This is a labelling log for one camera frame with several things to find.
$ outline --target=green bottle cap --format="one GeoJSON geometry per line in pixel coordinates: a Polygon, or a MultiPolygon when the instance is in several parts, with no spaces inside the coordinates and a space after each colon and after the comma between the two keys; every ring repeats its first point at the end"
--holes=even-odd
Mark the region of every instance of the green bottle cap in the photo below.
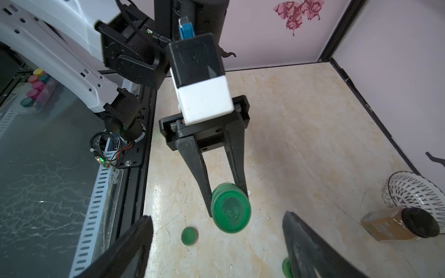
{"type": "Polygon", "coordinates": [[[281,269],[283,270],[286,278],[294,278],[292,275],[291,262],[289,261],[289,258],[284,259],[283,263],[281,264],[281,269]]]}
{"type": "Polygon", "coordinates": [[[48,74],[43,74],[39,76],[39,81],[42,81],[43,83],[48,83],[49,79],[51,77],[48,74]]]}
{"type": "Polygon", "coordinates": [[[26,97],[24,99],[22,99],[22,101],[20,102],[20,105],[23,107],[29,107],[32,106],[34,104],[34,100],[32,97],[26,97]]]}
{"type": "Polygon", "coordinates": [[[244,229],[252,213],[249,199],[233,183],[222,183],[213,190],[210,210],[215,225],[230,234],[244,229]]]}
{"type": "Polygon", "coordinates": [[[192,227],[186,227],[182,230],[181,241],[184,245],[193,245],[198,238],[198,232],[192,227]]]}

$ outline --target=white woven basket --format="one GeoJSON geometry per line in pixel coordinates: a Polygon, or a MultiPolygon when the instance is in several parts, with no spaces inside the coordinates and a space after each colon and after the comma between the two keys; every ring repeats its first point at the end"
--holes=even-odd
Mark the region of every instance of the white woven basket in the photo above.
{"type": "Polygon", "coordinates": [[[445,195],[426,178],[411,172],[395,172],[382,187],[383,203],[387,208],[416,207],[428,211],[445,233],[445,195]]]}

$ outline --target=white wall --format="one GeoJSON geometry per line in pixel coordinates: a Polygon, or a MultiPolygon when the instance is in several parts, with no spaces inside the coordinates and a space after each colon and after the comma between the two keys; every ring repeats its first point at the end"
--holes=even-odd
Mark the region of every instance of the white wall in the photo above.
{"type": "Polygon", "coordinates": [[[445,1],[369,0],[334,54],[420,173],[445,192],[445,1]]]}

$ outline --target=transparent plastic sheet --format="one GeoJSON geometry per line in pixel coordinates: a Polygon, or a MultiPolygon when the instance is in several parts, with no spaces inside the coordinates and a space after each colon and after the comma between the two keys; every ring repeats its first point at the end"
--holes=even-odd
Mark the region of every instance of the transparent plastic sheet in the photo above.
{"type": "Polygon", "coordinates": [[[133,85],[131,87],[131,93],[136,94],[137,92],[139,92],[140,87],[141,87],[140,84],[133,83],[133,85]]]}
{"type": "Polygon", "coordinates": [[[117,200],[122,184],[122,175],[124,170],[113,167],[110,179],[108,181],[108,190],[106,193],[104,211],[102,215],[101,226],[97,235],[97,242],[94,248],[93,261],[100,257],[109,247],[111,241],[111,231],[114,225],[114,218],[117,209],[117,200]]]}

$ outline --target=pink bottle cap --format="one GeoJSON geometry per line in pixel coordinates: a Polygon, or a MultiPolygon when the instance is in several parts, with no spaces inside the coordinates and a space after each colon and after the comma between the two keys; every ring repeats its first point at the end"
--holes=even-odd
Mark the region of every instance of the pink bottle cap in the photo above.
{"type": "Polygon", "coordinates": [[[31,91],[26,93],[27,97],[32,97],[34,100],[37,99],[37,97],[40,95],[40,91],[36,89],[32,89],[31,91]]]}
{"type": "Polygon", "coordinates": [[[28,82],[33,84],[34,82],[36,82],[39,79],[39,77],[37,75],[31,75],[30,77],[28,77],[28,82]]]}
{"type": "Polygon", "coordinates": [[[32,88],[41,91],[45,87],[45,83],[42,81],[36,81],[33,83],[32,88]]]}

